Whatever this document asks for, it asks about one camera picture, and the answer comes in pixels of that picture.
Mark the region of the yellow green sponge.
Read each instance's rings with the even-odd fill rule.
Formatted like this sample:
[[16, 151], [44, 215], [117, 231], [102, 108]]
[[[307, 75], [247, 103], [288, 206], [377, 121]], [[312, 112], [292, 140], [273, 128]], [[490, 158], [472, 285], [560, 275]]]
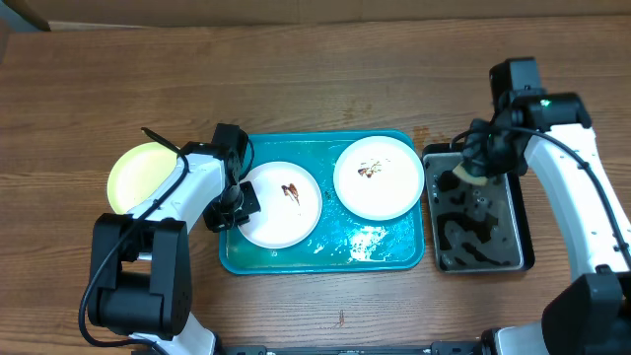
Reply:
[[488, 178], [487, 177], [476, 177], [473, 176], [472, 174], [470, 174], [462, 165], [462, 163], [459, 163], [457, 166], [454, 167], [453, 169], [453, 174], [459, 178], [460, 180], [469, 183], [471, 185], [476, 185], [476, 186], [483, 186], [487, 183]]

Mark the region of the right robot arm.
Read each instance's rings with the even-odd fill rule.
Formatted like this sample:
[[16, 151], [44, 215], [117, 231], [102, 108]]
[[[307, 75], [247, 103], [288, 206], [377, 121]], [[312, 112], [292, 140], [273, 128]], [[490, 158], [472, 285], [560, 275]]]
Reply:
[[549, 94], [532, 58], [492, 67], [494, 114], [458, 135], [455, 175], [481, 185], [533, 170], [548, 197], [572, 283], [534, 323], [489, 329], [488, 354], [627, 354], [630, 351], [630, 221], [599, 158], [593, 122], [575, 93]]

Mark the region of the white plate front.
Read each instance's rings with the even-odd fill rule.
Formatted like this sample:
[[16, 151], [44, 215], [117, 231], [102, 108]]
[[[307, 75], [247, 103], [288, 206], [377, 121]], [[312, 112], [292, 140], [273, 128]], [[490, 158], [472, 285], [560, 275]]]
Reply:
[[288, 162], [270, 162], [245, 177], [252, 184], [260, 211], [239, 226], [251, 243], [266, 249], [284, 249], [305, 239], [322, 211], [320, 188], [313, 176]]

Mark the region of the yellow-green plate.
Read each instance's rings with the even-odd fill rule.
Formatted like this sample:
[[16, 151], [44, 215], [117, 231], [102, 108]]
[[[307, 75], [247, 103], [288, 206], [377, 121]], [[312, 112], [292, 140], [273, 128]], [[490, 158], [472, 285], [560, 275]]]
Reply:
[[175, 169], [176, 153], [160, 143], [138, 145], [112, 167], [106, 184], [111, 209], [123, 214], [145, 201]]

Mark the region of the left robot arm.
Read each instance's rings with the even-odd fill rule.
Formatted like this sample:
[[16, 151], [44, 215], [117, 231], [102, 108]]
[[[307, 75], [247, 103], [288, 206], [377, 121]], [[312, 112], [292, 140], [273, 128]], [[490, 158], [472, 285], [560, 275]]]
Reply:
[[101, 348], [220, 354], [217, 335], [191, 310], [189, 233], [198, 220], [214, 233], [228, 231], [259, 211], [242, 173], [253, 161], [253, 145], [239, 126], [225, 123], [217, 124], [210, 142], [181, 148], [152, 130], [145, 133], [175, 153], [175, 169], [131, 211], [96, 221], [80, 333]]

